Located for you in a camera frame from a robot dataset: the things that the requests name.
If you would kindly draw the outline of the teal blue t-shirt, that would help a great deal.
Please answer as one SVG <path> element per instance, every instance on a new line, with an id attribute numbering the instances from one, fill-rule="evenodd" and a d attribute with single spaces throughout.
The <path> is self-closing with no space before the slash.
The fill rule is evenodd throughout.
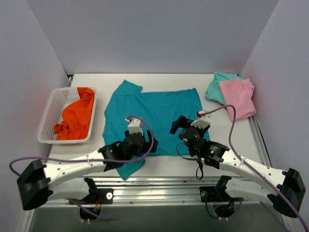
<path id="1" fill-rule="evenodd" d="M 197 164 L 183 160 L 188 150 L 181 144 L 177 135 L 169 130 L 173 121 L 180 115 L 195 119 L 202 108 L 199 94 L 195 88 L 179 91 L 143 92 L 138 86 L 127 80 L 106 85 L 111 99 L 106 106 L 103 138 L 106 144 L 121 141 L 127 129 L 125 118 L 139 116 L 151 127 L 158 141 L 157 151 L 147 158 L 134 163 L 126 163 L 117 169 L 122 179 L 127 179 L 140 170 L 155 176 L 192 175 Z"/>

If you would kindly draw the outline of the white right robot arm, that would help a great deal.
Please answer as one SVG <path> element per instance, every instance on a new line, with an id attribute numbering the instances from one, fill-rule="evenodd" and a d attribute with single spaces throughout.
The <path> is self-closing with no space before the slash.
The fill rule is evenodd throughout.
<path id="1" fill-rule="evenodd" d="M 196 120 L 179 116 L 172 122 L 170 134 L 182 129 L 179 138 L 200 166 L 228 171 L 244 178 L 241 181 L 221 176 L 214 188 L 216 197 L 260 201 L 287 217 L 300 217 L 299 210 L 306 193 L 300 173 L 292 168 L 284 171 L 263 165 L 239 155 L 232 145 L 225 146 L 205 139 L 210 126 L 210 113 L 198 111 Z"/>

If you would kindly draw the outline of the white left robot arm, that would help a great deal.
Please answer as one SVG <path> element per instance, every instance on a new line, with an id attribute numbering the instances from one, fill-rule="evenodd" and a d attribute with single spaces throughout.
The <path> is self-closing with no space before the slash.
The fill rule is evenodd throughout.
<path id="1" fill-rule="evenodd" d="M 129 161 L 136 162 L 138 158 L 154 153 L 158 141 L 151 131 L 147 134 L 146 139 L 141 133 L 125 132 L 123 141 L 71 160 L 32 161 L 17 179 L 23 210 L 36 209 L 61 198 L 93 202 L 98 195 L 97 187 L 86 175 L 117 169 Z"/>

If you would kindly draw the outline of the orange t-shirt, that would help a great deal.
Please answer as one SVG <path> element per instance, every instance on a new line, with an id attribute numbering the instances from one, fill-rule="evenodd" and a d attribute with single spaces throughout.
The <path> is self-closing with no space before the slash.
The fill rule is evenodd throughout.
<path id="1" fill-rule="evenodd" d="M 95 93 L 88 87 L 78 87 L 80 99 L 68 105 L 62 122 L 54 125 L 56 140 L 81 140 L 88 135 Z"/>

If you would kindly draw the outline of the mint green folded t-shirt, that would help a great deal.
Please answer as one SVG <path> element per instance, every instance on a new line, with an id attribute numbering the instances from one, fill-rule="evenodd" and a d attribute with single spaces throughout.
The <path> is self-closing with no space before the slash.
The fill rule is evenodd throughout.
<path id="1" fill-rule="evenodd" d="M 240 77 L 238 74 L 215 72 L 213 80 L 210 82 L 210 84 L 206 89 L 205 98 L 207 100 L 218 102 L 221 105 L 225 105 L 225 101 L 220 90 L 219 82 L 229 81 L 233 79 L 244 80 L 244 78 Z"/>

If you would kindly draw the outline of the pink folded t-shirt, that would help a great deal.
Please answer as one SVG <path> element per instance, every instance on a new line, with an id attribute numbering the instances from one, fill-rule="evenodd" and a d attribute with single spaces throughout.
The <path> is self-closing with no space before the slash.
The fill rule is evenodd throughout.
<path id="1" fill-rule="evenodd" d="M 256 114 L 256 108 L 252 101 L 254 85 L 249 79 L 237 78 L 220 81 L 219 87 L 225 104 L 235 108 L 235 120 L 249 118 Z"/>

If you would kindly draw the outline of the white plastic basket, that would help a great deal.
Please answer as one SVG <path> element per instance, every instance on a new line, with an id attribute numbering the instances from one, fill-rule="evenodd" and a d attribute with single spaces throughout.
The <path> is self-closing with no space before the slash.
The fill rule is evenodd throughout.
<path id="1" fill-rule="evenodd" d="M 90 107 L 91 117 L 89 119 L 86 136 L 81 139 L 58 140 L 54 131 L 54 126 L 63 121 L 63 111 L 69 105 L 81 99 L 82 89 L 82 87 L 63 87 L 57 88 L 52 92 L 39 127 L 37 135 L 38 142 L 42 144 L 76 144 L 84 143 L 89 140 L 97 103 L 97 90 L 94 87 L 90 87 L 94 92 L 94 97 Z"/>

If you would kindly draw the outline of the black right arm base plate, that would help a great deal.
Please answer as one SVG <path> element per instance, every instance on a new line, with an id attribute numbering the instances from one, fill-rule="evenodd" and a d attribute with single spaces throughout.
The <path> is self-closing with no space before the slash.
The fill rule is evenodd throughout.
<path id="1" fill-rule="evenodd" d="M 232 198 L 225 192 L 220 192 L 215 189 L 215 186 L 201 186 L 199 188 L 200 199 L 207 203 L 223 203 L 236 201 L 240 202 L 241 198 Z"/>

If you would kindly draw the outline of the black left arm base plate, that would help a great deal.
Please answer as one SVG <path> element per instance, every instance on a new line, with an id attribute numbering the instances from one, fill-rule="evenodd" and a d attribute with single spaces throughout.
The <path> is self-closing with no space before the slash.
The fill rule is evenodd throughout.
<path id="1" fill-rule="evenodd" d="M 69 204 L 78 203 L 80 205 L 84 204 L 112 204 L 113 203 L 113 192 L 112 188 L 97 188 L 91 189 L 89 194 L 82 198 L 78 199 L 69 199 Z"/>

